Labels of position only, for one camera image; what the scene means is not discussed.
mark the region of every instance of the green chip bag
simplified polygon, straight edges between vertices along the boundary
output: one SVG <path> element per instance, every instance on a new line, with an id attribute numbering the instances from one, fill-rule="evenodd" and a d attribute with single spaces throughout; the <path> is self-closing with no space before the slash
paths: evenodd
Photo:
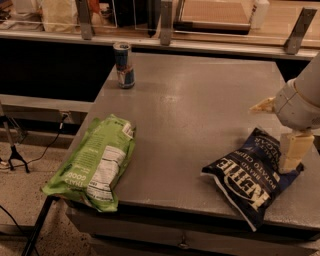
<path id="1" fill-rule="evenodd" d="M 95 118 L 76 150 L 42 191 L 99 212 L 117 211 L 113 188 L 128 166 L 134 146 L 130 122 L 114 115 L 103 121 Z"/>

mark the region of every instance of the power cord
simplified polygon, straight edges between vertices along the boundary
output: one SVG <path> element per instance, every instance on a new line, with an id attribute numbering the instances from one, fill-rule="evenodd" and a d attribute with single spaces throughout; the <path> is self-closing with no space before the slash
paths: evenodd
<path id="1" fill-rule="evenodd" d="M 40 159 L 43 158 L 43 156 L 45 155 L 45 153 L 47 152 L 47 150 L 48 150 L 48 149 L 53 145 L 53 143 L 55 143 L 56 140 L 59 138 L 60 133 L 61 133 L 62 128 L 63 128 L 63 125 L 64 125 L 64 120 L 65 120 L 67 117 L 68 117 L 67 114 L 63 114 L 63 115 L 62 115 L 62 117 L 61 117 L 61 122 L 60 122 L 60 125 L 59 125 L 58 133 L 57 133 L 56 137 L 53 139 L 53 141 L 50 142 L 50 143 L 48 144 L 48 146 L 45 148 L 45 150 L 43 151 L 42 155 L 41 155 L 40 157 L 36 158 L 36 159 L 30 160 L 29 162 L 27 162 L 27 164 L 32 163 L 32 162 L 35 162 L 35 161 L 38 161 L 38 160 L 40 160 Z M 14 167 L 20 167 L 20 166 L 24 166 L 24 165 L 23 165 L 23 164 L 19 164 L 19 165 L 15 165 Z M 8 169 L 10 169 L 10 167 L 0 168 L 0 170 L 8 170 Z"/>
<path id="2" fill-rule="evenodd" d="M 2 206 L 0 205 L 0 208 L 11 218 L 11 220 L 14 222 L 14 224 L 17 226 L 17 228 L 19 229 L 19 231 L 21 232 L 22 235 L 24 235 L 28 241 L 30 240 L 30 238 L 28 237 L 28 235 L 23 231 L 23 229 L 20 227 L 20 225 L 17 223 L 17 221 L 13 218 L 13 216 Z M 34 251 L 36 252 L 36 254 L 38 256 L 40 256 L 38 250 L 36 247 L 34 247 Z"/>

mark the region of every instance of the electrical outlet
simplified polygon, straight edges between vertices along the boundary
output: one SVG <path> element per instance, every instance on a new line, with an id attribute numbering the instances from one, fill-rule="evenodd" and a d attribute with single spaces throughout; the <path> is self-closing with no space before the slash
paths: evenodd
<path id="1" fill-rule="evenodd" d="M 73 123 L 73 119 L 70 111 L 60 110 L 59 112 L 60 112 L 60 117 L 64 118 L 65 123 Z"/>

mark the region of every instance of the gray table surface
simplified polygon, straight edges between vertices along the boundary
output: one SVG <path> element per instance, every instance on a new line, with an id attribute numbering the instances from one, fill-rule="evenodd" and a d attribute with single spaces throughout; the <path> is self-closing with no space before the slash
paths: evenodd
<path id="1" fill-rule="evenodd" d="M 137 127 L 132 161 L 115 193 L 120 203 L 243 219 L 202 167 L 239 148 L 255 127 L 280 138 L 272 114 L 249 108 L 284 85 L 275 63 L 134 54 L 136 84 L 117 86 L 115 70 L 93 104 L 72 150 L 94 117 L 109 114 Z M 320 161 L 315 148 L 305 171 L 268 208 L 265 221 L 320 228 Z"/>

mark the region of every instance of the metal table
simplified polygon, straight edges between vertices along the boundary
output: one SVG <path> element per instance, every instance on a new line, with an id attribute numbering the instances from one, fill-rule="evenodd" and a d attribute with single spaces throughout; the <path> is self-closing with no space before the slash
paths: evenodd
<path id="1" fill-rule="evenodd" d="M 256 233 L 214 180 L 200 176 L 202 167 L 239 148 L 255 127 L 278 139 L 289 130 L 275 115 L 249 113 L 284 85 L 276 64 L 135 53 L 134 67 L 136 85 L 130 90 L 118 88 L 113 69 L 70 147 L 71 153 L 94 117 L 115 114 L 137 126 L 132 161 L 115 188 L 118 214 L 69 207 L 67 215 L 78 229 L 96 237 L 228 254 L 266 253 L 261 248 L 268 248 L 268 255 L 312 253 L 292 243 L 315 240 L 320 231 L 315 148 L 304 159 L 305 171 L 268 208 Z"/>

